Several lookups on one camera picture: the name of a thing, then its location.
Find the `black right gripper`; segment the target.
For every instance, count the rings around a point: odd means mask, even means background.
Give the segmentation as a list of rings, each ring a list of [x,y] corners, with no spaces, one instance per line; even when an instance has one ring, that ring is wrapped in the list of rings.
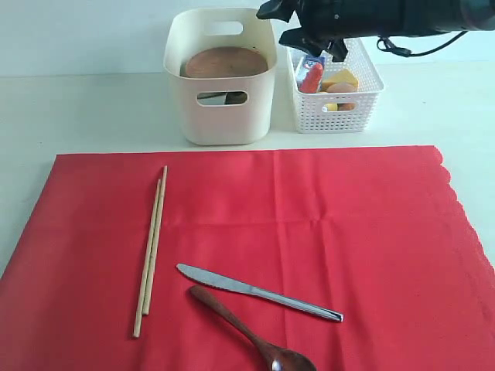
[[[269,0],[256,17],[289,22],[298,2]],[[403,1],[301,1],[297,11],[300,27],[282,33],[279,43],[319,57],[323,52],[333,62],[344,62],[348,49],[343,39],[367,36],[403,36]]]

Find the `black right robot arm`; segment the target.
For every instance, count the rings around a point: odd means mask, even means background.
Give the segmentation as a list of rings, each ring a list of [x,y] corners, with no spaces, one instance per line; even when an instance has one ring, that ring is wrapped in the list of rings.
[[[262,4],[260,20],[288,22],[299,27],[285,30],[283,46],[312,55],[328,53],[333,61],[347,57],[346,39],[377,37],[383,52],[411,58],[414,53],[396,46],[393,37],[429,37],[454,32],[459,39],[470,31],[494,29],[494,3],[473,0],[271,0]]]

